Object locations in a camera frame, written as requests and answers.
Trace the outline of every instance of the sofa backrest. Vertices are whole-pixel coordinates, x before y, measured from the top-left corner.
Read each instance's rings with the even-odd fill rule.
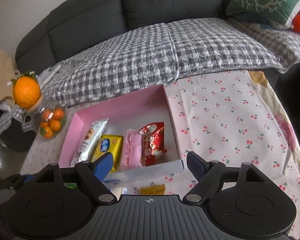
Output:
[[[49,66],[128,30],[187,18],[223,17],[230,0],[67,0],[19,43],[17,67]]]

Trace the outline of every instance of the green pillow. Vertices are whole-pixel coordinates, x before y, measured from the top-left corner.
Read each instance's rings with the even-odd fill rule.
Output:
[[[290,28],[299,11],[300,0],[231,0],[226,9],[227,15],[240,12],[256,13],[272,21],[279,29]]]

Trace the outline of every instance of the cherry print tablecloth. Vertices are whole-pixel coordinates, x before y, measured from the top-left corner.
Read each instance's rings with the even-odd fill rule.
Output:
[[[254,163],[294,201],[297,218],[290,235],[300,238],[300,147],[263,72],[198,75],[180,79],[166,91],[184,163],[189,151],[227,166]],[[92,104],[95,103],[69,108],[66,128],[55,139],[43,141],[37,137],[21,174],[36,173],[48,163],[58,162],[73,114]],[[107,186],[112,190],[125,187],[128,194],[139,194],[140,187],[162,183],[166,194],[179,194],[182,198],[197,181],[185,167],[180,174]]]

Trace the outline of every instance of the beige cloth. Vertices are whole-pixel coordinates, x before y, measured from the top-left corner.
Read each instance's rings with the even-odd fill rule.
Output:
[[[14,61],[8,53],[0,49],[0,102],[5,100],[12,108],[14,100],[12,97],[12,84],[7,85],[11,79],[15,79]]]

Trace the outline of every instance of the small orange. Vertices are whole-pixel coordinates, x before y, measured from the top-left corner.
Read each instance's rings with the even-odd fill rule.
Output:
[[[50,121],[50,128],[51,128],[51,130],[53,130],[53,131],[59,131],[60,128],[61,128],[61,123],[60,123],[60,121],[55,120],[55,119],[52,119],[52,120]]]
[[[52,116],[52,112],[49,109],[43,111],[41,117],[43,120],[49,120]]]
[[[51,128],[48,127],[48,126],[46,126],[46,127],[44,127],[44,130],[45,130],[46,133],[43,135],[43,137],[45,137],[45,138],[47,138],[47,139],[52,138],[52,136],[53,136],[53,131],[51,130]]]
[[[47,126],[49,126],[49,123],[48,123],[48,122],[43,122],[43,121],[42,121],[42,122],[40,123],[40,126],[41,126],[41,127],[47,127]]]
[[[56,109],[53,111],[53,118],[54,118],[54,119],[60,120],[60,119],[63,118],[64,115],[65,115],[65,113],[62,111],[61,108],[56,108]]]
[[[12,92],[16,104],[26,109],[33,106],[41,96],[39,84],[29,76],[18,78]]]

